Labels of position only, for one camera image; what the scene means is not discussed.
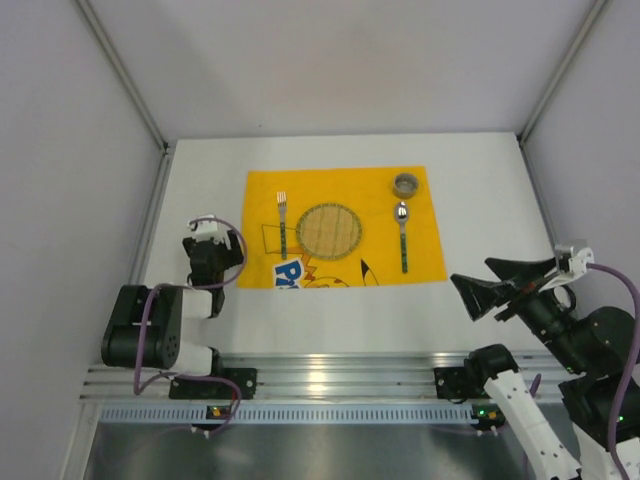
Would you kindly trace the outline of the fork with green handle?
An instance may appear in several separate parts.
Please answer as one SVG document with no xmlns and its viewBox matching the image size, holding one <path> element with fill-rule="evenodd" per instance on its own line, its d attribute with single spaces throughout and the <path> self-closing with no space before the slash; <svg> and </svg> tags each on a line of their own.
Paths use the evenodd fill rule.
<svg viewBox="0 0 640 480">
<path fill-rule="evenodd" d="M 287 235 L 286 235 L 287 195 L 284 191 L 278 191 L 276 193 L 276 199 L 277 199 L 277 208 L 279 213 L 281 259 L 286 260 L 288 258 Z"/>
</svg>

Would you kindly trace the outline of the spoon with green handle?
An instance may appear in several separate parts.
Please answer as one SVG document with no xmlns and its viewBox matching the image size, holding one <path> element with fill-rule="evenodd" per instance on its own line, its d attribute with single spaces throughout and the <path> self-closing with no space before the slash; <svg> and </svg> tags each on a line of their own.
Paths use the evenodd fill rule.
<svg viewBox="0 0 640 480">
<path fill-rule="evenodd" d="M 406 202 L 400 201 L 396 204 L 394 209 L 394 218 L 399 226 L 401 269 L 402 273 L 406 274 L 409 270 L 406 233 L 406 225 L 409 220 L 409 208 Z"/>
</svg>

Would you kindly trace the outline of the round woven bamboo plate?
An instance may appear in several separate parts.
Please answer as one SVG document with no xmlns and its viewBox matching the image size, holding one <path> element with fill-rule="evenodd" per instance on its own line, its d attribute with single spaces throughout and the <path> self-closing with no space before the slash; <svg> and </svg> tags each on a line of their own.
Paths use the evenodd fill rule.
<svg viewBox="0 0 640 480">
<path fill-rule="evenodd" d="M 339 203 L 321 203 L 306 210 L 296 225 L 296 239 L 309 256 L 334 261 L 360 244 L 363 227 L 358 215 Z"/>
</svg>

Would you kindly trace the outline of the yellow cartoon placemat cloth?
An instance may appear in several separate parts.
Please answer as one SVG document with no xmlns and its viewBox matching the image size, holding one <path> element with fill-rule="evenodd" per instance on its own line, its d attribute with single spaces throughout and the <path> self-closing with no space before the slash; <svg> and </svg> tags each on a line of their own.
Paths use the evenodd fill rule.
<svg viewBox="0 0 640 480">
<path fill-rule="evenodd" d="M 420 183 L 414 197 L 393 193 L 393 179 L 411 173 Z M 287 195 L 286 260 L 281 259 L 276 193 Z M 409 208 L 406 225 L 408 267 L 402 273 L 398 202 Z M 296 239 L 301 215 L 314 205 L 339 203 L 361 220 L 359 246 L 347 257 L 327 261 L 306 254 Z M 242 233 L 248 261 L 238 285 L 245 289 L 371 287 L 446 280 L 427 173 L 421 166 L 329 170 L 252 171 L 246 184 Z"/>
</svg>

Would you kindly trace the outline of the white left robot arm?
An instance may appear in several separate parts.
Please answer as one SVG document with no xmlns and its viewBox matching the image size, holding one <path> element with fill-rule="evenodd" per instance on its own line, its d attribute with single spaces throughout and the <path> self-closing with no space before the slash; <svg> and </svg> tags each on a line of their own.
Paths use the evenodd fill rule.
<svg viewBox="0 0 640 480">
<path fill-rule="evenodd" d="M 184 284 L 125 285 L 117 296 L 101 342 L 102 362 L 110 367 L 177 370 L 213 375 L 216 351 L 182 340 L 190 316 L 214 319 L 225 302 L 224 287 L 246 265 L 246 242 L 226 221 L 204 217 L 189 222 L 182 239 L 189 272 Z"/>
</svg>

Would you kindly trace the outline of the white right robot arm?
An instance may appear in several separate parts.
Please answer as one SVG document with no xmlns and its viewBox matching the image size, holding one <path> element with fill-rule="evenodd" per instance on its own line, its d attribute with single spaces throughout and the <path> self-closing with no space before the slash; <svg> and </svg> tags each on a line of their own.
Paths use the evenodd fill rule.
<svg viewBox="0 0 640 480">
<path fill-rule="evenodd" d="M 537 479 L 636 479 L 639 476 L 639 312 L 603 306 L 579 318 L 570 285 L 592 271 L 620 280 L 632 301 L 639 289 L 620 271 L 594 262 L 589 248 L 542 261 L 488 258 L 488 281 L 462 274 L 450 280 L 472 320 L 490 311 L 518 318 L 562 368 L 554 402 L 579 446 L 572 454 L 544 413 L 549 402 L 526 379 L 503 344 L 471 351 L 464 369 L 471 390 L 503 415 Z"/>
</svg>

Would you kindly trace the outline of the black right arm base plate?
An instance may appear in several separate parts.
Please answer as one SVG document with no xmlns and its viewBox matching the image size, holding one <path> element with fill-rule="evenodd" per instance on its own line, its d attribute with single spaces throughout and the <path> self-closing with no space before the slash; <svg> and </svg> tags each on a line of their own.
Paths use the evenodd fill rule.
<svg viewBox="0 0 640 480">
<path fill-rule="evenodd" d="M 463 403 L 468 400 L 489 399 L 484 385 L 488 379 L 496 379 L 498 371 L 480 365 L 465 364 L 456 367 L 436 367 L 433 373 L 437 398 L 452 403 Z"/>
</svg>

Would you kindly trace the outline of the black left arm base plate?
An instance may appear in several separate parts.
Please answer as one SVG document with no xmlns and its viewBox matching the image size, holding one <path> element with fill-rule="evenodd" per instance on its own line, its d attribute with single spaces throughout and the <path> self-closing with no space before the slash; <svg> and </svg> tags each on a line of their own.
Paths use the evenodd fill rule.
<svg viewBox="0 0 640 480">
<path fill-rule="evenodd" d="M 256 368 L 225 367 L 222 370 L 222 377 L 240 389 L 243 400 L 254 397 L 257 376 Z M 235 390 L 226 384 L 182 378 L 171 382 L 168 396 L 172 400 L 231 400 L 237 397 Z"/>
</svg>

